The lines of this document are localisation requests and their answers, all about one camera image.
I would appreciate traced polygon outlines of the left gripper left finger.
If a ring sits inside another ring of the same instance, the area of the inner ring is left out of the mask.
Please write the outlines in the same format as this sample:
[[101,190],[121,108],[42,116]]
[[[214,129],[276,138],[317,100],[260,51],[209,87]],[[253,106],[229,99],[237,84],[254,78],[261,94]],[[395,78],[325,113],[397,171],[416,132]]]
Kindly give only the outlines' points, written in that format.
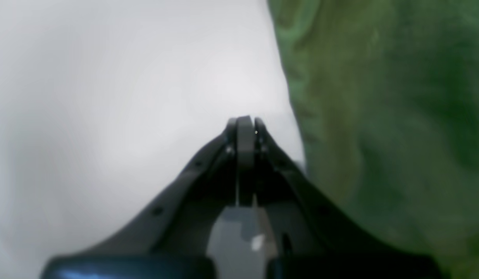
[[244,122],[229,119],[128,224],[89,249],[52,258],[43,279],[216,279],[207,246],[217,217],[237,200],[238,131]]

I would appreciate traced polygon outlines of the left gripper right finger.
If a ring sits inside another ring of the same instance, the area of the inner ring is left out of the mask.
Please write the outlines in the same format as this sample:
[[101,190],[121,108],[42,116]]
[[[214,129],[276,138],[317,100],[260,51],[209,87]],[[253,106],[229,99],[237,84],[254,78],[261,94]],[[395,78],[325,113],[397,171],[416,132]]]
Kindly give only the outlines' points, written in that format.
[[431,256],[377,240],[321,194],[254,119],[257,198],[278,246],[267,279],[440,279]]

